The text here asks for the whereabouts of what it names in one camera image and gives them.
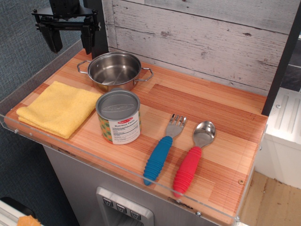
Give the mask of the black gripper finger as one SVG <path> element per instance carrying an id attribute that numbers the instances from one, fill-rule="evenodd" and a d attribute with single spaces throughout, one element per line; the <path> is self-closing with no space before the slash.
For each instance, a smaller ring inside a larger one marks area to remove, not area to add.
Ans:
<path id="1" fill-rule="evenodd" d="M 86 54 L 90 54 L 95 44 L 95 26 L 93 23 L 83 25 L 81 29 L 81 41 Z"/>
<path id="2" fill-rule="evenodd" d="M 63 47 L 58 23 L 39 24 L 39 29 L 50 50 L 58 53 Z"/>

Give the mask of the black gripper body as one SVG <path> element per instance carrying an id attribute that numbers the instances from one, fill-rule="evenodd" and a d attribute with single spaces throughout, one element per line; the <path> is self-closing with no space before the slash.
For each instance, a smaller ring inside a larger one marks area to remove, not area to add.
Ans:
<path id="1" fill-rule="evenodd" d="M 97 11 L 85 8 L 78 0 L 51 0 L 50 7 L 35 9 L 37 30 L 80 31 L 97 30 Z"/>

